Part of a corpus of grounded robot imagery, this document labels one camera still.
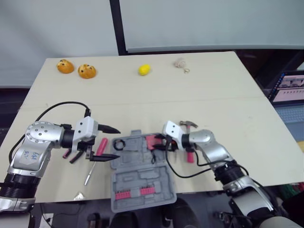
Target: black cable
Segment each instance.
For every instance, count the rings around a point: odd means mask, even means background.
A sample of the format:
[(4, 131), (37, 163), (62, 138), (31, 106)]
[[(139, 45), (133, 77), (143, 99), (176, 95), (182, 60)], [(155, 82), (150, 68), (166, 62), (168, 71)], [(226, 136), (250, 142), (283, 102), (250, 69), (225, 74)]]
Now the black cable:
[(49, 225), (49, 227), (51, 228), (55, 228), (54, 226), (52, 226), (51, 224), (49, 224), (49, 222), (47, 221), (47, 219), (44, 217), (43, 215), (43, 209), (42, 209), (42, 203), (40, 203), (40, 210), (41, 210), (41, 216), (42, 218), (45, 220), (45, 222)]
[(219, 162), (227, 162), (226, 160), (217, 160), (217, 161), (213, 161), (213, 162), (208, 162), (208, 163), (204, 163), (204, 164), (199, 164), (199, 155), (196, 151), (194, 151), (195, 155), (196, 155), (196, 165), (197, 166), (207, 166), (207, 165), (213, 165)]
[(58, 213), (58, 214), (54, 215), (54, 216), (52, 217), (52, 219), (55, 218), (55, 217), (57, 217), (57, 216), (59, 216), (59, 215), (66, 215), (66, 216), (78, 215), (78, 214), (80, 213), (81, 207), (82, 207), (82, 205), (79, 205), (78, 210), (77, 210), (75, 213), (71, 213), (71, 214), (69, 214), (69, 213)]
[(197, 176), (197, 175), (200, 175), (200, 174), (202, 174), (202, 173), (204, 173), (204, 172), (207, 172), (207, 171), (211, 170), (211, 169), (206, 169), (206, 170), (200, 171), (200, 172), (195, 173), (195, 174), (190, 175), (190, 176), (181, 176), (181, 175), (179, 175), (179, 174), (173, 169), (173, 167), (171, 166), (171, 164), (170, 164), (170, 162), (169, 162), (169, 159), (168, 159), (168, 148), (169, 148), (169, 144), (170, 144), (170, 142), (167, 140), (167, 142), (166, 142), (166, 148), (165, 148), (165, 157), (166, 157), (166, 161), (167, 161), (167, 163), (168, 163), (170, 169), (172, 170), (172, 172), (174, 172), (174, 174), (175, 174), (176, 176), (178, 176), (178, 177), (180, 177), (180, 178), (191, 178), (191, 177), (195, 177), (195, 176)]
[(276, 201), (276, 198), (273, 196), (273, 194), (268, 191), (263, 185), (261, 185), (259, 182), (257, 182), (256, 180), (252, 179), (252, 181), (257, 184), (270, 198), (270, 202), (273, 204), (275, 211), (281, 215), (280, 209), (279, 209), (279, 205)]
[[(48, 111), (50, 111), (51, 109), (60, 106), (60, 105), (66, 105), (66, 104), (76, 104), (76, 105), (82, 105), (83, 107), (85, 107), (85, 115), (90, 115), (90, 109), (87, 105), (85, 105), (84, 103), (81, 102), (77, 102), (77, 101), (64, 101), (64, 102), (60, 102), (58, 104), (55, 104), (51, 107), (49, 107), (47, 110), (45, 110), (42, 114), (40, 114), (40, 116), (38, 116), (38, 118), (36, 119), (36, 121), (39, 121)], [(24, 139), (25, 135), (23, 135), (18, 142), (16, 142), (16, 144), (13, 146), (13, 148), (10, 150), (9, 152), (9, 162), (11, 163), (12, 159), (12, 155), (14, 150), (16, 149), (16, 147), (20, 144), (20, 142)]]
[(233, 164), (233, 166), (238, 166), (238, 167), (240, 167), (241, 169), (243, 169), (243, 170), (245, 171), (246, 175), (249, 176), (249, 172), (248, 172), (247, 169), (245, 169), (245, 167), (241, 166), (240, 164)]
[(79, 205), (78, 210), (77, 210), (75, 213), (71, 213), (71, 214), (68, 214), (68, 213), (59, 213), (59, 214), (54, 215), (54, 216), (51, 217), (51, 218), (45, 218), (44, 215), (43, 215), (44, 213), (43, 213), (43, 209), (42, 209), (42, 203), (40, 203), (40, 210), (41, 210), (42, 217), (43, 217), (43, 219), (45, 220), (45, 222), (46, 222), (51, 228), (55, 228), (53, 225), (51, 225), (51, 224), (49, 223), (49, 221), (50, 221), (51, 219), (54, 219), (56, 216), (59, 216), (59, 215), (66, 215), (66, 216), (78, 215), (78, 214), (80, 213), (81, 207), (82, 207), (82, 205)]

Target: gray tool case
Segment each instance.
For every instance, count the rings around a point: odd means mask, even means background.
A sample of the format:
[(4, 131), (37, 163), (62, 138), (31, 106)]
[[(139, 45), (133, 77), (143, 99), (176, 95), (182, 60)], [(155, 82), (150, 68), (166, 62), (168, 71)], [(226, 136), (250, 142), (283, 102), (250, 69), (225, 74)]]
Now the gray tool case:
[(146, 136), (151, 135), (157, 133), (142, 135), (136, 130), (129, 137), (112, 140), (111, 153), (120, 156), (111, 161), (111, 168), (116, 170), (111, 176), (111, 208), (115, 213), (176, 201), (164, 151), (148, 149)]

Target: pink hammer handle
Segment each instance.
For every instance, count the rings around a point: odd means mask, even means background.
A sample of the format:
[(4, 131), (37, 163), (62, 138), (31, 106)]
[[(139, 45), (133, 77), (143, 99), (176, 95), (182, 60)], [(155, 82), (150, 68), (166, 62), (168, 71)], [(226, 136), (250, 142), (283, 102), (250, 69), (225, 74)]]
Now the pink hammer handle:
[(187, 162), (188, 162), (188, 163), (194, 163), (193, 154), (194, 154), (194, 153), (192, 153), (192, 152), (187, 152)]
[(101, 156), (103, 155), (104, 151), (105, 151), (105, 147), (108, 144), (108, 139), (107, 138), (103, 138), (99, 144), (98, 150), (96, 152), (96, 156)]

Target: yellow lemon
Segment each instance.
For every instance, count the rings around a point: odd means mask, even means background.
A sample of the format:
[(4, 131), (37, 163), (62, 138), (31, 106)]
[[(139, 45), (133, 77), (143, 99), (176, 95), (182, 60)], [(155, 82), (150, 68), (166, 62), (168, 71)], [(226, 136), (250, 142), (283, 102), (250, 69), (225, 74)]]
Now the yellow lemon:
[(142, 65), (139, 67), (138, 73), (142, 76), (147, 75), (149, 73), (150, 69), (151, 69), (150, 65), (145, 64), (145, 65)]

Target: white table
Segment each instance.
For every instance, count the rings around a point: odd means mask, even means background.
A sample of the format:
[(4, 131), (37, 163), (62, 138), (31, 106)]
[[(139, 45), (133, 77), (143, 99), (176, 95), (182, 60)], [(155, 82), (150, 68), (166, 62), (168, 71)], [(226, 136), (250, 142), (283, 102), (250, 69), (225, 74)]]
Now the white table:
[[(179, 57), (185, 58), (189, 74), (172, 65)], [(71, 60), (76, 66), (95, 66), (98, 75), (89, 80), (80, 78), (76, 71), (63, 75), (56, 69), (58, 59), (46, 60), (1, 146), (1, 179), (6, 175), (8, 153), (26, 127), (48, 106), (74, 100), (90, 106), (93, 118), (119, 129), (121, 136), (128, 136), (134, 129), (161, 132), (167, 120), (191, 120), (200, 129), (212, 130), (218, 142), (262, 184), (303, 181), (303, 153), (233, 52)], [(152, 66), (152, 72), (137, 75), (138, 66), (145, 63)], [(83, 113), (81, 106), (60, 106), (43, 120), (75, 124)], [(117, 135), (99, 134), (95, 150), (102, 137), (112, 139)], [(38, 187), (37, 202), (70, 201), (79, 191), (86, 199), (109, 198), (109, 163), (98, 163), (85, 187), (92, 162), (83, 157), (70, 164), (62, 159), (64, 151), (52, 151)], [(170, 160), (180, 174), (201, 170), (185, 162), (184, 152), (179, 152), (176, 162), (172, 154)], [(174, 178), (177, 192), (221, 189), (212, 172), (191, 179)]]

